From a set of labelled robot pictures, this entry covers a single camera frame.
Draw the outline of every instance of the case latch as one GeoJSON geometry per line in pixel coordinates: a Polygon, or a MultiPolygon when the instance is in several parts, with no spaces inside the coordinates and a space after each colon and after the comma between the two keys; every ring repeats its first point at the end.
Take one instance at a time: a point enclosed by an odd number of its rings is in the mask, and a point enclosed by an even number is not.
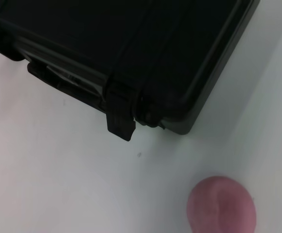
{"type": "Polygon", "coordinates": [[[106,93],[107,129],[126,141],[130,141],[136,129],[131,110],[133,93],[131,88],[117,82],[112,82],[106,93]]]}

